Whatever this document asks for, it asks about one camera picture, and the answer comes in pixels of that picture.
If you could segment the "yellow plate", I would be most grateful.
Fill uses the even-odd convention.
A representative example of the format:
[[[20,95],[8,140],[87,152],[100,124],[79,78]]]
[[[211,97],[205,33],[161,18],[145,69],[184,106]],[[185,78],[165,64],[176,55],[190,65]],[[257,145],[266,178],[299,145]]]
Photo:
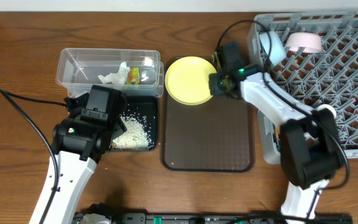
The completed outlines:
[[[184,105],[200,105],[213,96],[209,89],[209,75],[215,67],[201,57],[183,57],[174,61],[165,74],[169,95]]]

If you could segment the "rice pile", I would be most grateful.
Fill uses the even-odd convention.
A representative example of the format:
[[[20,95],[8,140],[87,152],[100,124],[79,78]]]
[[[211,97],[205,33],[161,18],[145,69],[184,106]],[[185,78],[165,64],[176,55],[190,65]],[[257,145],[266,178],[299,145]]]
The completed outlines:
[[[127,131],[111,142],[113,151],[148,151],[154,145],[150,132],[133,116],[121,116]]]

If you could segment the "white tissue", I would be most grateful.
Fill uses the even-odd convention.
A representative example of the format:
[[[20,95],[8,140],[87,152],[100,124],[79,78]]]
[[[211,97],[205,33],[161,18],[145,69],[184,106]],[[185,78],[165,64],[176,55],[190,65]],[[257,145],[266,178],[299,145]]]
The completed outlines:
[[[122,62],[119,66],[119,70],[116,73],[110,73],[106,76],[98,75],[99,80],[102,84],[117,84],[123,85],[127,80],[128,73],[130,72],[131,68],[127,66],[127,62]]]

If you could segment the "yellow green wrapper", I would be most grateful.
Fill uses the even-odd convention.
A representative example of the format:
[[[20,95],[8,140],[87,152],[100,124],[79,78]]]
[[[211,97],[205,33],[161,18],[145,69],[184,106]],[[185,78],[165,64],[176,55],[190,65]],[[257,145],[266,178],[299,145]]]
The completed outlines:
[[[131,67],[127,74],[126,85],[138,85],[140,83],[139,68]]]

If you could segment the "light blue bowl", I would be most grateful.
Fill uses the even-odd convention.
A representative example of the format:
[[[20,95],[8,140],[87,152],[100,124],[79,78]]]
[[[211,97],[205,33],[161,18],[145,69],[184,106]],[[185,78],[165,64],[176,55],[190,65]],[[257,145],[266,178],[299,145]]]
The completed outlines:
[[[267,54],[271,51],[269,59],[273,66],[278,65],[286,58],[286,51],[276,32],[262,33],[259,35],[259,39],[265,53]]]

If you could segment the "white bowl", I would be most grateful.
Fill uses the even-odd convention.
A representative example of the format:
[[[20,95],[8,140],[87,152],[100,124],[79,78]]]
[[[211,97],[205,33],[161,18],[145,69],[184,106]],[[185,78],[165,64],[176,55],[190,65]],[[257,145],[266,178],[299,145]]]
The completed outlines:
[[[293,52],[298,52],[303,48],[304,53],[320,53],[322,51],[322,41],[317,34],[295,32],[288,37],[285,47],[288,47]]]

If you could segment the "white green cup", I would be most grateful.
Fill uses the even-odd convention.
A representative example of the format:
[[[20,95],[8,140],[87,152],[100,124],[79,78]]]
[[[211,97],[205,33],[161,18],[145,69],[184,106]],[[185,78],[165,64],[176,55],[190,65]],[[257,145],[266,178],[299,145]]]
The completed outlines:
[[[321,111],[321,110],[325,110],[325,109],[329,110],[332,113],[333,118],[336,118],[336,116],[337,116],[336,110],[331,105],[322,104],[316,108],[317,111]]]

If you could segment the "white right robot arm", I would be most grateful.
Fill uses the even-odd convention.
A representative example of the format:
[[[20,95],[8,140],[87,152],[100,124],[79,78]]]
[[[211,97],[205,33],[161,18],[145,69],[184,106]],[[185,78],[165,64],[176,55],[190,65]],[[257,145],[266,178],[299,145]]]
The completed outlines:
[[[236,42],[218,44],[214,53],[218,71],[209,75],[212,95],[244,100],[259,109],[279,128],[280,163],[289,184],[280,209],[287,223],[317,222],[314,214],[322,191],[340,168],[350,175],[349,161],[341,149],[335,111],[304,105],[270,79],[266,69],[246,65]]]

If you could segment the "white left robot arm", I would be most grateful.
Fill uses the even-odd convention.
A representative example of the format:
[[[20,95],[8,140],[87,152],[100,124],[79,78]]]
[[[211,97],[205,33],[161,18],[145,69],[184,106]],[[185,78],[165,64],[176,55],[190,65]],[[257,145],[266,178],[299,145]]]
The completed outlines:
[[[52,155],[31,223],[70,223],[81,194],[111,141],[126,132],[126,95],[93,85],[64,99],[69,112],[52,133]]]

